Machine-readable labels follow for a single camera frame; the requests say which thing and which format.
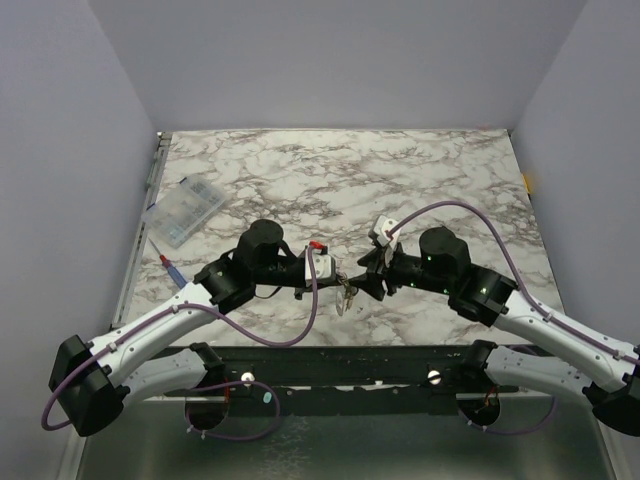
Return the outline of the silver key organiser with rings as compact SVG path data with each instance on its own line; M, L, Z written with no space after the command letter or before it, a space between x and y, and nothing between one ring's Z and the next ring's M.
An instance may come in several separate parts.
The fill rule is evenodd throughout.
M338 284L336 276L335 281L335 310L337 315L342 317L351 308L358 289L353 287L351 290L345 290Z

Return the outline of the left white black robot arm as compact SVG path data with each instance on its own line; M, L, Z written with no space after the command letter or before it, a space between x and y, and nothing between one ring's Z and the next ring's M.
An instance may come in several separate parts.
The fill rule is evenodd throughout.
M56 352L49 379L51 397L41 426L46 431L72 426L79 436L89 437L113 423L135 401L191 388L210 394L225 377L210 347L197 344L166 358L160 352L215 320L267 346L269 340L228 316L252 300L258 286L310 293L310 315L315 317L320 289L341 286L345 279L327 246L310 242L296 255L278 223L256 220L234 249L205 265L161 306L92 340L77 335L64 340ZM58 426L49 421L54 405L67 416Z

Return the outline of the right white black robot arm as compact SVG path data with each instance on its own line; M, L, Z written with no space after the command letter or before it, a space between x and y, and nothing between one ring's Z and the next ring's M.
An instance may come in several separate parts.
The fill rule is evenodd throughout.
M526 389L575 400L608 427L639 434L639 349L602 335L527 295L514 280L471 261L465 241L445 227L419 238L420 253L400 244L377 245L361 257L364 273L353 285L381 301L402 287L444 294L459 316L528 340L546 351L538 357L477 341L459 367L461 383Z

